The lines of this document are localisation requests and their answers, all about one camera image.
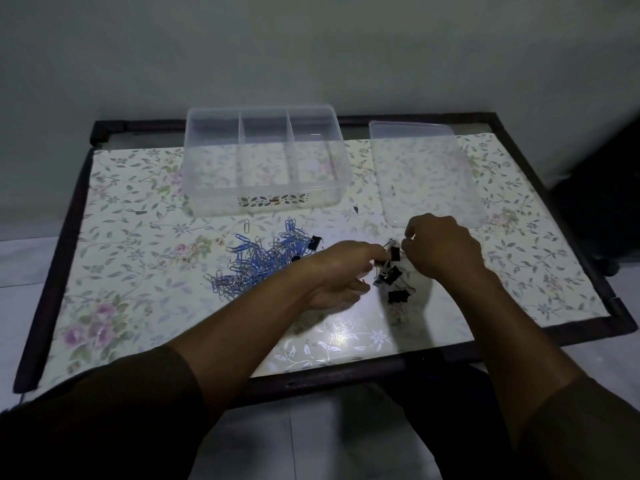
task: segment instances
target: dark pants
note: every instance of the dark pants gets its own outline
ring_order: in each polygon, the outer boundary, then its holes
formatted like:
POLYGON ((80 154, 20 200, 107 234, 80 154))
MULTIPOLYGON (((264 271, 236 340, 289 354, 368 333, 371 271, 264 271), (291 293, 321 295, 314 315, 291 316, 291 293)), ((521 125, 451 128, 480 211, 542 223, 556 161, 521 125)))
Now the dark pants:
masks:
POLYGON ((379 384, 402 406, 444 480, 528 477, 486 373, 465 364, 416 365, 379 384))

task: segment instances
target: white wall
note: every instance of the white wall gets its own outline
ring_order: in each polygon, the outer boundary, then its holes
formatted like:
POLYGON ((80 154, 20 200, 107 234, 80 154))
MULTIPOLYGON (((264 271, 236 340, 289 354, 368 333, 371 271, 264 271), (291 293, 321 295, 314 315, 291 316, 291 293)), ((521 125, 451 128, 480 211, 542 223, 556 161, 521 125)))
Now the white wall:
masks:
POLYGON ((96 119, 495 111, 543 177, 638 109, 637 0, 3 0, 0 239, 57 232, 96 119))

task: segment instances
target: dark sleeve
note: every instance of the dark sleeve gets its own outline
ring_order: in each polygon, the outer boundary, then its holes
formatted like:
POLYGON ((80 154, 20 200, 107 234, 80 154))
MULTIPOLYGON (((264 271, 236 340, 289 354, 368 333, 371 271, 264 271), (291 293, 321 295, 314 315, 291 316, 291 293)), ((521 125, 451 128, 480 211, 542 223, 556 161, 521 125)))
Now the dark sleeve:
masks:
POLYGON ((12 464, 16 477, 185 479, 204 434, 200 387, 169 347, 88 371, 0 415, 3 468, 12 464))
POLYGON ((640 412, 590 378, 560 389, 517 449, 539 479, 640 479, 640 412))

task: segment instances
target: left hand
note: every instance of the left hand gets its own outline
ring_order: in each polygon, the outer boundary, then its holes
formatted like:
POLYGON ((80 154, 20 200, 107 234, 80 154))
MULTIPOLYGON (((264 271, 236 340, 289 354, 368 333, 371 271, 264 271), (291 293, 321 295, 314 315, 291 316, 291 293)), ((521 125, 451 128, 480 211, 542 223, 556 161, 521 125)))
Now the left hand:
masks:
POLYGON ((341 303, 356 303, 371 288, 359 277, 373 269, 371 261, 389 259, 391 256, 379 244, 340 241, 324 251, 300 259, 290 267, 305 267, 306 275, 316 280, 308 307, 324 310, 341 303))

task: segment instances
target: hand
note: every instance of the hand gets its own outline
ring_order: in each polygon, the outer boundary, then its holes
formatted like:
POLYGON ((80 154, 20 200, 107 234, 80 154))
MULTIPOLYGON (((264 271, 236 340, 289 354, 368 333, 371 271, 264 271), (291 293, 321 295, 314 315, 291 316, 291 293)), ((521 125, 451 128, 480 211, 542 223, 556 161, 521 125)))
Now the hand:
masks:
POLYGON ((412 217, 404 232, 402 249, 412 265, 439 282, 483 273, 480 243, 453 217, 423 214, 412 217))
POLYGON ((371 261, 389 259, 391 256, 379 244, 340 241, 288 267, 304 269, 304 275, 316 281, 308 307, 323 310, 341 303, 356 303, 371 288, 359 277, 373 269, 371 261))

